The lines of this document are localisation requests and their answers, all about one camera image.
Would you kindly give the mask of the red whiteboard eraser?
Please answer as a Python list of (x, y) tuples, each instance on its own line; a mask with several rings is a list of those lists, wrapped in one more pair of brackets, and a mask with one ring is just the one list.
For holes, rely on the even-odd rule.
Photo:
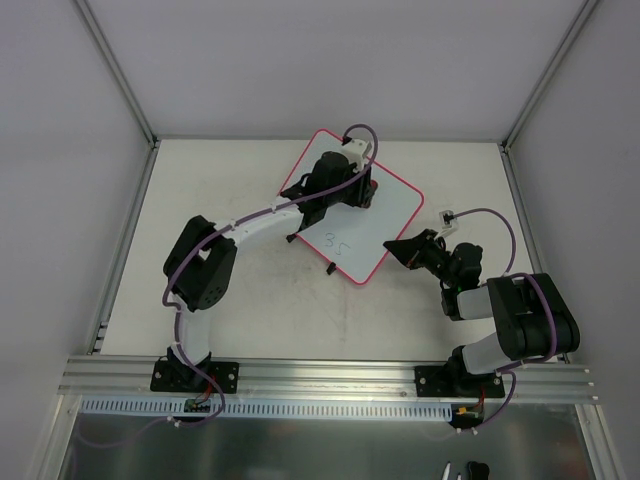
[(375, 180), (370, 181), (369, 185), (369, 199), (368, 199), (368, 207), (371, 206), (374, 195), (378, 189), (378, 183)]

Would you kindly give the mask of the pink framed whiteboard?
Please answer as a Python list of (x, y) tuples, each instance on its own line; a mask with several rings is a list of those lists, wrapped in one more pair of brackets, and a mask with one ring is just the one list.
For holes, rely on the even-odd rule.
[(388, 254), (383, 243), (398, 239), (425, 203), (421, 190), (383, 164), (373, 165), (371, 177), (377, 190), (369, 208), (339, 203), (297, 235), (356, 285), (371, 279)]

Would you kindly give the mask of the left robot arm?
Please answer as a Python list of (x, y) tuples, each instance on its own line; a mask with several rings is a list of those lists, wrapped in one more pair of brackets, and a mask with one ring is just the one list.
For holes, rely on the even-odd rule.
[(202, 215), (189, 219), (163, 266), (168, 284), (162, 303), (176, 310), (171, 357), (174, 378), (188, 390), (208, 381), (210, 348), (201, 312), (225, 295), (236, 257), (272, 236), (297, 235), (319, 223), (337, 204), (367, 208), (376, 187), (374, 160), (363, 166), (343, 153), (327, 151), (269, 206), (218, 225)]

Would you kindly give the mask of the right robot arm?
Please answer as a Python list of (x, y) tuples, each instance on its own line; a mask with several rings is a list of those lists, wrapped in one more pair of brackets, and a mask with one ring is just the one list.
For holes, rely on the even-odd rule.
[(441, 289), (444, 314), (452, 321), (491, 319), (487, 337), (455, 348), (439, 366), (414, 369), (416, 393), (433, 398), (502, 398), (502, 374), (529, 363), (571, 353), (580, 344), (577, 323), (551, 277), (516, 273), (480, 279), (483, 250), (461, 243), (448, 250), (433, 230), (385, 249), (409, 270), (425, 269)]

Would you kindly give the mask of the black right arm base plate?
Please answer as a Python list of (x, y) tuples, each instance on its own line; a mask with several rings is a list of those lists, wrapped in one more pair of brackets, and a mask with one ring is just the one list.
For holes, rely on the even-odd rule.
[(418, 365), (414, 368), (418, 397), (499, 399), (505, 396), (502, 380), (495, 374), (471, 375), (446, 365)]

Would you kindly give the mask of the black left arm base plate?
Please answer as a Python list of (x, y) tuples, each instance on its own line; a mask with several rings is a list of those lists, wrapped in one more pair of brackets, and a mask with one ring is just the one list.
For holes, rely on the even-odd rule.
[[(196, 367), (214, 380), (224, 394), (235, 394), (239, 379), (240, 364), (231, 361), (214, 361), (206, 357)], [(150, 381), (153, 392), (203, 393), (211, 383), (182, 363), (169, 351), (154, 364)]]

